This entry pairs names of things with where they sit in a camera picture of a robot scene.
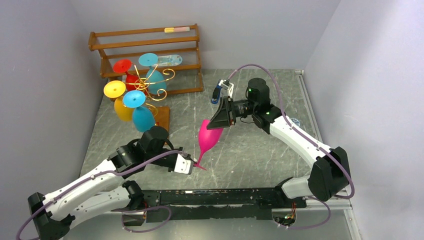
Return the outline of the pink wine glass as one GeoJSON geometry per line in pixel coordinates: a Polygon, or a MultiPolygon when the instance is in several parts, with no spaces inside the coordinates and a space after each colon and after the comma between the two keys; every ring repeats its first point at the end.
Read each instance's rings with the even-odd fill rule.
{"type": "Polygon", "coordinates": [[[223,128],[207,129],[207,126],[210,122],[211,121],[209,119],[204,119],[201,123],[198,132],[198,144],[200,149],[200,155],[194,166],[202,170],[206,170],[204,167],[201,166],[201,161],[204,154],[218,143],[224,130],[223,128]]]}

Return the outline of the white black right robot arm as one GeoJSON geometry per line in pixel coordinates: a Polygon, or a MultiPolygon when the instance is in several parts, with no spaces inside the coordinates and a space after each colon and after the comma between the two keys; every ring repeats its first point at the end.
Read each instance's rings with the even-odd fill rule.
{"type": "Polygon", "coordinates": [[[326,202],[347,187],[351,181],[349,161],[342,147],[330,147],[311,137],[271,103],[270,88],[262,78],[248,81],[245,99],[233,100],[234,84],[227,79],[218,82],[220,91],[213,96],[219,106],[205,127],[208,137],[236,123],[237,118],[252,117],[253,123],[267,134],[293,149],[311,168],[303,177],[292,177],[279,184],[275,202],[288,207],[295,198],[315,197],[326,202]]]}

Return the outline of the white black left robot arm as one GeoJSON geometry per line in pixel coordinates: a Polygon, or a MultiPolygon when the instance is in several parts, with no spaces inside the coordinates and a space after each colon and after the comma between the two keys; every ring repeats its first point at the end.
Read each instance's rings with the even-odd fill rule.
{"type": "Polygon", "coordinates": [[[189,174],[193,166],[183,147],[175,148],[168,131],[153,126],[126,145],[118,147],[77,180],[62,188],[28,197],[39,240],[60,240],[72,228],[97,215],[114,210],[137,210],[144,204],[144,193],[128,178],[147,165],[166,167],[171,172],[189,174]]]}

